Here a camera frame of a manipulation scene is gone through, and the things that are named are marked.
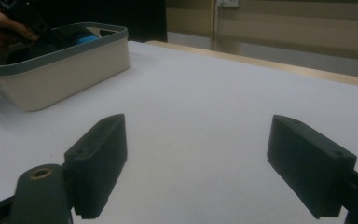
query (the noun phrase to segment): electrical outlet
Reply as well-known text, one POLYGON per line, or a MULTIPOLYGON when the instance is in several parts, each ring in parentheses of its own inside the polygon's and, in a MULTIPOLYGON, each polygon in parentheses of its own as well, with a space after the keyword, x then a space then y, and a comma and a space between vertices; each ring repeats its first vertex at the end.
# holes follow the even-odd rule
POLYGON ((221 7, 239 7, 240 0, 219 0, 221 7))

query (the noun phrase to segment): screw hole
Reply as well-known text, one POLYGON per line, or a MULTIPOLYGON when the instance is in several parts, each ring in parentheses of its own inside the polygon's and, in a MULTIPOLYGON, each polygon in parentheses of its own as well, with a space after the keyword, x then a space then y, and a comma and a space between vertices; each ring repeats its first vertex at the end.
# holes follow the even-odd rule
POLYGON ((48 175, 51 175, 52 170, 49 168, 42 168, 32 173, 31 179, 42 179, 45 178, 48 175))

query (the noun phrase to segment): beige wall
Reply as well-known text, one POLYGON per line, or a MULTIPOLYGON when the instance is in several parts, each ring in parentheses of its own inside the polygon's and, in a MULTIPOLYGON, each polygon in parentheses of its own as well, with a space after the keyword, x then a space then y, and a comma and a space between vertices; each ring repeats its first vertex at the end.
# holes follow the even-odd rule
POLYGON ((166 5, 169 31, 214 36, 220 51, 238 53, 244 42, 358 59, 358 4, 240 0, 239 8, 217 10, 213 0, 166 5))

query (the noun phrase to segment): plastic bin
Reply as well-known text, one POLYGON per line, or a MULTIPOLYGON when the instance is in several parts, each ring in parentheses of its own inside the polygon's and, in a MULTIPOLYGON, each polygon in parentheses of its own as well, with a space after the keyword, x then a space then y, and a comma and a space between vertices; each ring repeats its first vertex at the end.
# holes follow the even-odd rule
POLYGON ((100 23, 77 23, 98 39, 28 61, 4 64, 0 50, 0 92, 25 111, 59 102, 130 67, 128 31, 100 23), (110 35, 101 36, 104 31, 110 35))

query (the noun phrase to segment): table edge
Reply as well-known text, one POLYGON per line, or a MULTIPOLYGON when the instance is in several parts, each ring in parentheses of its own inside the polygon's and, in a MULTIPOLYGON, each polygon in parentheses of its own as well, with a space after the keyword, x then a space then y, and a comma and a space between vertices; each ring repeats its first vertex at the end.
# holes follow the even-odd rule
POLYGON ((186 52, 196 53, 199 55, 205 55, 205 56, 221 58, 221 59, 226 59, 226 60, 231 60, 231 61, 240 62, 240 63, 250 63, 253 65, 263 66, 263 67, 272 68, 272 69, 278 69, 278 70, 282 70, 285 72, 299 74, 302 76, 317 77, 317 78, 322 78, 322 79, 326 79, 326 80, 332 80, 335 82, 358 86, 358 77, 352 77, 352 76, 343 75, 343 74, 339 74, 339 73, 325 72, 325 71, 321 71, 321 70, 300 67, 300 66, 295 66, 295 65, 285 64, 285 63, 275 63, 275 62, 270 62, 270 61, 255 59, 255 58, 244 57, 244 56, 240 56, 240 55, 217 52, 217 51, 212 51, 212 50, 208 50, 208 49, 197 49, 197 48, 193 48, 193 47, 176 45, 176 44, 172 44, 172 43, 160 42, 160 41, 155 41, 155 40, 147 41, 145 43, 148 45, 163 47, 163 48, 167 48, 167 49, 177 49, 177 50, 181 50, 181 51, 186 51, 186 52))

